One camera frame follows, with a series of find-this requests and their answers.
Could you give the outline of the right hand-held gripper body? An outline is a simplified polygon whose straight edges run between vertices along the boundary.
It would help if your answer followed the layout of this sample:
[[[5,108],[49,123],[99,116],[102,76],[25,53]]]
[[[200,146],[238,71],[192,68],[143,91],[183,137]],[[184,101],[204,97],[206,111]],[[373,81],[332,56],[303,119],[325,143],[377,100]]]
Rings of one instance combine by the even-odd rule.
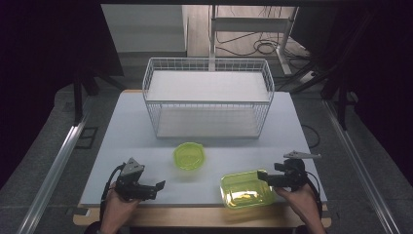
[[[292,191],[309,184],[314,186],[308,178],[304,159],[319,159],[319,154],[310,154],[299,151],[292,151],[283,155],[285,160],[282,163],[275,163],[276,171],[282,172],[275,175],[275,181],[283,184],[283,187],[290,187]]]

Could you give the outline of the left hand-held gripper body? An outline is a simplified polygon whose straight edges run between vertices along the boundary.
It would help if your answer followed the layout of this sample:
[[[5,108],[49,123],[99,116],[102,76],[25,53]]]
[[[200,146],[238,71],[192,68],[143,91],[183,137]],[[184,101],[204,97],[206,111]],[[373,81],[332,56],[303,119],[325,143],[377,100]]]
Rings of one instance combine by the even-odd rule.
[[[150,193],[157,192],[155,186],[143,185],[139,179],[144,172],[144,165],[137,163],[130,158],[122,168],[120,175],[116,180],[115,191],[125,200],[147,200]]]

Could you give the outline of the green rectangular plastic container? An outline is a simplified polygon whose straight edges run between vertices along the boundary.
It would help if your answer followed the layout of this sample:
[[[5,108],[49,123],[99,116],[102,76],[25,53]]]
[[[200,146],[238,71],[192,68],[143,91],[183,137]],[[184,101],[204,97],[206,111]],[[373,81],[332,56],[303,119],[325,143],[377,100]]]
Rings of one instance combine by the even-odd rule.
[[[258,178],[264,170],[225,175],[220,180],[220,192],[226,208],[236,210],[272,205],[275,192],[268,183]]]

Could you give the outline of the green round plastic bowl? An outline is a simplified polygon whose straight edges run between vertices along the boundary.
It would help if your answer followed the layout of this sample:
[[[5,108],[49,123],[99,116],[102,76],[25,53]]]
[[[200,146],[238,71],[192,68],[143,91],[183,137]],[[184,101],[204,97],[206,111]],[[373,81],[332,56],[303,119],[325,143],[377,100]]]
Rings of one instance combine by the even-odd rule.
[[[204,147],[196,142],[184,142],[173,153],[173,162],[178,169],[193,171],[200,168],[206,158]]]

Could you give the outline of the white wire shelf rack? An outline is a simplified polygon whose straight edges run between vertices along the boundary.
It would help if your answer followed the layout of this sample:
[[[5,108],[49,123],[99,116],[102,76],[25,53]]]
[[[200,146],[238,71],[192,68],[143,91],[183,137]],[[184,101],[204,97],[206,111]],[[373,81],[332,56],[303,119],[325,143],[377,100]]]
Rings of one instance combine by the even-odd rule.
[[[262,58],[151,58],[142,82],[156,137],[258,138],[274,91]]]

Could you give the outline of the person's left hand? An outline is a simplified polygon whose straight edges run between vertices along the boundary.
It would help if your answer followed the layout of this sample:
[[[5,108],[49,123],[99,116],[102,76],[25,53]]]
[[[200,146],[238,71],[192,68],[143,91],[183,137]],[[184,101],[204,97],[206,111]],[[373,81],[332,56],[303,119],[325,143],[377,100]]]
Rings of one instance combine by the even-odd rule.
[[[103,234],[116,234],[130,219],[140,200],[124,201],[115,191],[116,183],[109,186],[105,199],[105,211],[101,220],[100,231]]]

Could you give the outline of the person's right hand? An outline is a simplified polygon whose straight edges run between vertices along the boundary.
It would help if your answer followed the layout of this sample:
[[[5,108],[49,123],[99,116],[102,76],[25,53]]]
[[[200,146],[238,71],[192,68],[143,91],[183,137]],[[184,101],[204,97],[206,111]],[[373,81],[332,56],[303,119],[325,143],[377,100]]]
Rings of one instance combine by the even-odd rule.
[[[287,201],[289,206],[309,228],[314,230],[322,228],[316,197],[308,184],[296,191],[276,188],[276,193]]]

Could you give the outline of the black stand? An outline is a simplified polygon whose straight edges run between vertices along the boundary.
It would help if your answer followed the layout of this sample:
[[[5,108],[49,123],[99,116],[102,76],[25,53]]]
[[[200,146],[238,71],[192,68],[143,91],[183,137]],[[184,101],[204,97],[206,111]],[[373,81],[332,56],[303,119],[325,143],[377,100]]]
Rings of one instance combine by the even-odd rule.
[[[347,98],[348,94],[348,65],[351,60],[351,56],[355,53],[357,45],[359,44],[366,28],[372,21],[372,15],[367,12],[364,13],[355,28],[350,34],[349,41],[345,46],[343,53],[337,59],[335,65],[328,73],[328,81],[324,88],[321,90],[320,95],[324,99],[331,99],[334,94],[338,94],[337,114],[336,120],[339,126],[346,131],[346,108],[350,104]]]
[[[125,85],[96,68],[87,67],[85,70],[77,71],[73,79],[74,126],[78,126],[84,117],[83,91],[86,91],[88,96],[97,96],[99,93],[99,87],[95,81],[95,77],[100,78],[120,91],[124,91],[127,88]]]

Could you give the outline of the white cabinet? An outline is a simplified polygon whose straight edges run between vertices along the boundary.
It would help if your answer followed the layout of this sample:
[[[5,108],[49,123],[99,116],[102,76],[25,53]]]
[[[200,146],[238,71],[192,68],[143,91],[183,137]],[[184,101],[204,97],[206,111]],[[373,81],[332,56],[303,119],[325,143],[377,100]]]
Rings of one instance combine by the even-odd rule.
[[[187,52],[187,9],[182,5],[100,5],[118,53]]]

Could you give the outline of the black square floor frame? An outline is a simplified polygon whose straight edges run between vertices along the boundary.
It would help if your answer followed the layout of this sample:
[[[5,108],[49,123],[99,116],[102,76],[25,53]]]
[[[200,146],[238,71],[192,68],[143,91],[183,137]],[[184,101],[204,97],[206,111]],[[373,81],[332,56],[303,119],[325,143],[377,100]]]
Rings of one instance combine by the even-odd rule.
[[[98,131],[98,127],[84,128],[77,140],[75,148],[76,149],[91,149],[94,144],[97,131]]]

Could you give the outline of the aluminium rail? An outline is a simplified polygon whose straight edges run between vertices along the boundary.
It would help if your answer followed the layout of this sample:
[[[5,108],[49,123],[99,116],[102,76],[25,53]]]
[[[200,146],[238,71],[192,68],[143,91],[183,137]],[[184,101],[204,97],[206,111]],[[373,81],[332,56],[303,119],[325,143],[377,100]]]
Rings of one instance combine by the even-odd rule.
[[[335,110],[334,105],[328,100],[323,100],[322,104],[328,113],[332,126],[342,142],[349,160],[357,173],[357,177],[385,232],[387,234],[401,234],[400,228],[396,224],[394,216],[386,200],[374,183],[370,173],[364,166],[351,137],[340,125],[338,121],[338,113]]]
[[[16,234],[34,234],[89,116],[85,113],[80,122],[70,128]]]

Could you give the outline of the white metal desk frame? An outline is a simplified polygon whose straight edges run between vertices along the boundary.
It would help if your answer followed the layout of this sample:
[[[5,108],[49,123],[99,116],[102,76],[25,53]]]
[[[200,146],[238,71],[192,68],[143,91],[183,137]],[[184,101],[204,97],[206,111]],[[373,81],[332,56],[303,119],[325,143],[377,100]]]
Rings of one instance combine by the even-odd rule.
[[[209,18],[209,51],[208,56],[215,58],[217,32],[248,32],[248,33],[280,33],[281,41],[275,47],[276,54],[284,75],[291,75],[291,69],[285,57],[285,47],[289,39],[298,7],[292,7],[287,18],[232,18],[220,17],[217,14],[218,5],[211,5]]]

